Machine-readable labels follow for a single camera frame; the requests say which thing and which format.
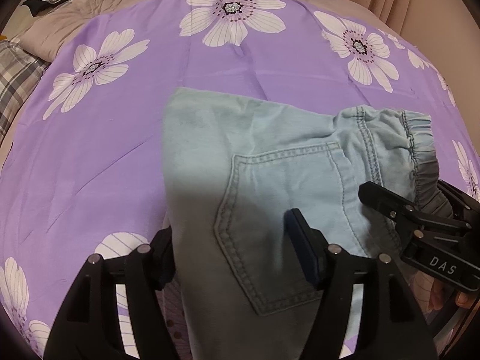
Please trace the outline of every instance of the metal rivet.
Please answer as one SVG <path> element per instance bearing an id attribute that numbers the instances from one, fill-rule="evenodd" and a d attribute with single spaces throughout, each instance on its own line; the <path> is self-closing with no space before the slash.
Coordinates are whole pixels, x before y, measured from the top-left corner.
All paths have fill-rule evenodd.
<path id="1" fill-rule="evenodd" d="M 95 253 L 95 254 L 91 254 L 90 256 L 88 256 L 88 262 L 90 264 L 96 264 L 97 262 L 100 261 L 100 255 L 98 253 Z"/>
<path id="2" fill-rule="evenodd" d="M 145 254 L 145 253 L 148 253 L 150 252 L 150 249 L 152 249 L 150 247 L 150 245 L 148 244 L 142 244 L 140 245 L 138 248 L 137 248 L 137 252 L 141 253 L 141 254 Z"/>
<path id="3" fill-rule="evenodd" d="M 417 238 L 423 238 L 423 232 L 421 230 L 415 230 L 413 235 Z"/>
<path id="4" fill-rule="evenodd" d="M 342 251 L 342 248 L 337 244 L 328 245 L 328 251 L 333 254 L 339 254 Z"/>
<path id="5" fill-rule="evenodd" d="M 378 256 L 378 259 L 384 264 L 388 264 L 392 262 L 392 258 L 386 253 L 380 253 L 380 256 Z"/>

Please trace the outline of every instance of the checkered fabric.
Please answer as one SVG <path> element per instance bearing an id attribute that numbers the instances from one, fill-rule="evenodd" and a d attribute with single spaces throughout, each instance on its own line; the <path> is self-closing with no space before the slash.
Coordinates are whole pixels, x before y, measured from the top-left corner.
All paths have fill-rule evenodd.
<path id="1" fill-rule="evenodd" d="M 0 143 L 49 65 L 17 43 L 0 40 Z"/>

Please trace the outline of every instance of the purple bed sheet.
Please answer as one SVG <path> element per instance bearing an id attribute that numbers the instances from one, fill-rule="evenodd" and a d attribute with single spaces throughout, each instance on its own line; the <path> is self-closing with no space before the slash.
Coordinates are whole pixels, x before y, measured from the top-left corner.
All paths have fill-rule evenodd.
<path id="1" fill-rule="evenodd" d="M 149 0 L 97 16 L 31 95 L 0 177 L 2 304 L 37 353 L 86 257 L 127 254 L 161 228 L 162 114 L 178 86 L 321 114 L 359 104 L 430 114 L 440 177 L 480 197 L 452 93 L 402 39 L 295 0 Z M 188 358 L 178 285 L 160 302 Z M 121 287 L 118 305 L 135 355 Z"/>

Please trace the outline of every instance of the back pocket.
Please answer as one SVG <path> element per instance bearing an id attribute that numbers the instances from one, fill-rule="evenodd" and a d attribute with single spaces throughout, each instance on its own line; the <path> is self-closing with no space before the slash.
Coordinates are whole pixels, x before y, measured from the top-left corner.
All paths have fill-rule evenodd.
<path id="1" fill-rule="evenodd" d="M 286 210 L 299 208 L 328 242 L 365 255 L 345 210 L 346 202 L 358 200 L 357 190 L 351 163 L 336 142 L 233 156 L 214 231 L 259 315 L 321 297 L 305 280 L 284 232 Z"/>

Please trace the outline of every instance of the plaid pillow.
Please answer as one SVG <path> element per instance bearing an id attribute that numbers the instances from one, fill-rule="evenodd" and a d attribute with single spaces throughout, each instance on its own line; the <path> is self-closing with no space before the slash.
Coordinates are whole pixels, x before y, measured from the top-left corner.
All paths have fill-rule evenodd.
<path id="1" fill-rule="evenodd" d="M 17 43 L 0 40 L 0 143 L 49 65 Z"/>

